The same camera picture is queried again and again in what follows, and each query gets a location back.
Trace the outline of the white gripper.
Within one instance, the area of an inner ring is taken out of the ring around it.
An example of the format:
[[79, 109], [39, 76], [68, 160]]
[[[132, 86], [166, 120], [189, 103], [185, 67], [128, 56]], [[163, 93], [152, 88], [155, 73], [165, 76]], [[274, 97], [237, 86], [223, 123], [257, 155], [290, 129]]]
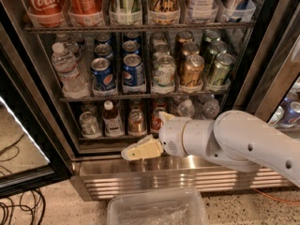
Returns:
[[145, 136], [122, 150], [123, 159], [133, 161], [158, 158], [164, 150], [173, 157], [184, 158], [188, 155], [184, 148], [183, 135], [189, 118], [174, 117], [173, 114], [167, 112], [159, 112], [158, 117], [163, 124], [159, 130], [159, 139], [155, 139], [152, 135]]

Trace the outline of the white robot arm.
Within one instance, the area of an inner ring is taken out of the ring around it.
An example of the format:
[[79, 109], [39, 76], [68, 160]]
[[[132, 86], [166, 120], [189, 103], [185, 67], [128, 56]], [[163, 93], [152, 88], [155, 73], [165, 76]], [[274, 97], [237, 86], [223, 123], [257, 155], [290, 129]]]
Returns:
[[300, 142], [242, 111], [227, 111], [214, 120], [158, 114], [158, 137], [147, 135], [123, 149], [123, 159], [158, 158], [162, 153], [197, 156], [239, 172], [269, 168], [300, 187]]

